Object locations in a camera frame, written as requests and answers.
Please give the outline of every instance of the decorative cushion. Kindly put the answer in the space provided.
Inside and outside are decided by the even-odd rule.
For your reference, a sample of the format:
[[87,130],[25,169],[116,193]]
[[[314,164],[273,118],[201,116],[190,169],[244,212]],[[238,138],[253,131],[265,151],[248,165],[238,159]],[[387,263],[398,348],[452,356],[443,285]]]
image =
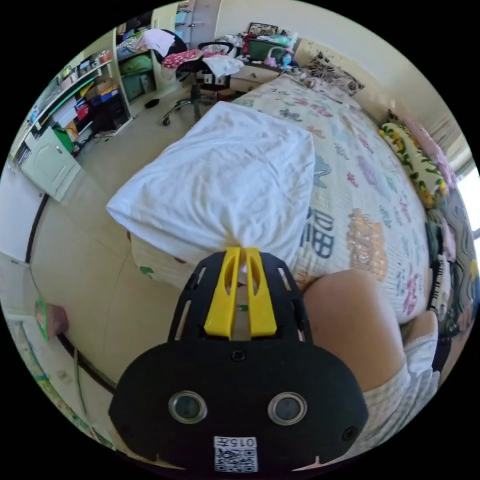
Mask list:
[[305,68],[309,70],[312,77],[322,79],[350,96],[355,95],[365,87],[348,72],[331,63],[322,52],[319,52]]
[[399,158],[425,208],[441,205],[447,196],[445,180],[408,128],[390,122],[384,123],[378,133]]
[[442,177],[445,179],[447,186],[451,187],[454,185],[456,177],[450,162],[429,133],[412,118],[405,117],[403,118],[402,123],[415,137],[420,148],[425,152],[427,157],[438,168]]

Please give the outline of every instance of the desk drawer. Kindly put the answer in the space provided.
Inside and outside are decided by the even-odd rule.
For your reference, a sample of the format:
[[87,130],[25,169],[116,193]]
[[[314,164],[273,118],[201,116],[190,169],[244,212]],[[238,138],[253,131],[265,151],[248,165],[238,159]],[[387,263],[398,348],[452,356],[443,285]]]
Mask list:
[[251,92],[260,85],[261,83],[258,83],[256,81],[242,80],[240,78],[230,79],[230,88],[237,92]]
[[231,77],[239,80],[249,80],[258,84],[266,84],[270,80],[276,79],[279,72],[260,68],[256,66],[245,65],[240,71],[234,73]]

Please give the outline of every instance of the floral quilt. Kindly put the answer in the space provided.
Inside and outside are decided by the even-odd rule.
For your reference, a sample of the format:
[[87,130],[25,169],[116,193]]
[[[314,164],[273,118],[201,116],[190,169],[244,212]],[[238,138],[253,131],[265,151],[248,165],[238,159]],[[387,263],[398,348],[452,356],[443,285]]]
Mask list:
[[[234,102],[312,134],[314,186],[290,265],[299,286],[349,268],[367,270],[384,286],[400,324],[424,311],[430,293],[426,213],[378,125],[288,75]],[[181,288],[195,268],[134,235],[131,244],[135,263],[152,279]]]

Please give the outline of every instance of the pillowcase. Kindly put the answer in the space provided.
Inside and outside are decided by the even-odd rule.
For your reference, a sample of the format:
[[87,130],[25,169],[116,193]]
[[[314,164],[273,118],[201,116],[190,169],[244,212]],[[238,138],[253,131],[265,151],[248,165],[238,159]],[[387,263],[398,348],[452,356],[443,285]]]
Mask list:
[[350,96],[355,95],[357,92],[365,88],[365,85],[362,85],[348,72],[331,63],[321,51],[308,65],[305,66],[305,68],[309,70],[312,77],[322,79],[327,83],[338,87]]
[[427,209],[441,205],[447,196],[447,185],[441,173],[425,155],[409,129],[401,124],[384,123],[380,136],[388,143],[408,173]]
[[453,171],[448,158],[429,133],[412,118],[406,117],[402,120],[402,123],[408,128],[408,130],[410,130],[411,134],[420,145],[420,148],[438,168],[445,179],[447,186],[451,187],[454,185],[456,182],[455,172]]
[[351,108],[362,110],[362,107],[350,95],[337,86],[323,81],[321,78],[307,76],[301,80],[301,83],[312,89],[314,92],[322,92],[326,97],[339,104],[348,105]]

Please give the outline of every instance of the window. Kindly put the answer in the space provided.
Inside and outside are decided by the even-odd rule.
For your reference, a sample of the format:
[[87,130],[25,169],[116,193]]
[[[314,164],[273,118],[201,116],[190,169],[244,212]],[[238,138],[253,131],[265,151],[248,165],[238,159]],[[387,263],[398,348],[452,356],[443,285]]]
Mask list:
[[476,260],[480,264],[480,175],[476,168],[458,182],[466,213],[473,231]]

